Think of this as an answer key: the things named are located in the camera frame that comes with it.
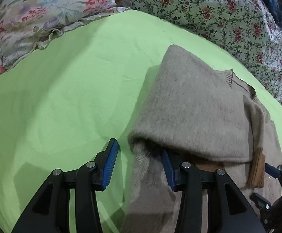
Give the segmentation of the red floral white quilt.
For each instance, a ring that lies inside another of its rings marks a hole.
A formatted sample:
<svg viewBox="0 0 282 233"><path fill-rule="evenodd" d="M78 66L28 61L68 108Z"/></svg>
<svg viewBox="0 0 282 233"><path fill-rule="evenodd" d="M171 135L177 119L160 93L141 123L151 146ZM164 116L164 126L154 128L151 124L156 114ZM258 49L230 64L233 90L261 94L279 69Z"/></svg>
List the red floral white quilt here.
<svg viewBox="0 0 282 233"><path fill-rule="evenodd" d="M282 106L282 24L263 0L129 0L226 50Z"/></svg>

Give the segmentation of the pastel floral ruffled pillow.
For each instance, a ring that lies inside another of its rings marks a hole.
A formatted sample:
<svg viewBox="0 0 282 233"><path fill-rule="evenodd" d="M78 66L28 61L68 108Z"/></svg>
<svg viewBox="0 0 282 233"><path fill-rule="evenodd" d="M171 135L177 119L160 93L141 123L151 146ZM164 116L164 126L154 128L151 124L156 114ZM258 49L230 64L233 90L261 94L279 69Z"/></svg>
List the pastel floral ruffled pillow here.
<svg viewBox="0 0 282 233"><path fill-rule="evenodd" d="M53 38L128 9L120 0L0 0L0 74Z"/></svg>

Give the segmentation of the beige knit sweater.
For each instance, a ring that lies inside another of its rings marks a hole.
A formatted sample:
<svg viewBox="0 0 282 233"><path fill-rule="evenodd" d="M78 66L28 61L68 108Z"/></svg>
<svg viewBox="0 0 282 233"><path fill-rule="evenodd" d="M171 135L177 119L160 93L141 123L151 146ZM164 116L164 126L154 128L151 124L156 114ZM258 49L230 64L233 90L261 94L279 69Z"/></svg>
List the beige knit sweater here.
<svg viewBox="0 0 282 233"><path fill-rule="evenodd" d="M277 180L253 181L255 152L270 165L282 163L275 124L254 88L180 46L167 49L128 143L135 163L122 232L175 230L181 194L167 185L163 149L193 157L200 169L222 165L246 197L281 196Z"/></svg>

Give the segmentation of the lime green bed sheet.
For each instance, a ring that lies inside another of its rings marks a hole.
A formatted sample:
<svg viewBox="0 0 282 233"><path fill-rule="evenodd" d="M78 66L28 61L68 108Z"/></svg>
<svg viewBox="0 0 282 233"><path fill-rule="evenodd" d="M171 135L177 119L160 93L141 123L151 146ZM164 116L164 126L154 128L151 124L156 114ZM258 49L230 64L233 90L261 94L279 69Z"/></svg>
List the lime green bed sheet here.
<svg viewBox="0 0 282 233"><path fill-rule="evenodd" d="M216 70L233 70L255 88L276 124L282 107L225 50L139 11L101 18L35 50L0 75L0 228L10 232L56 168L74 170L111 138L121 150L110 185L97 194L104 232L118 232L129 193L133 155L127 143L163 56L185 48Z"/></svg>

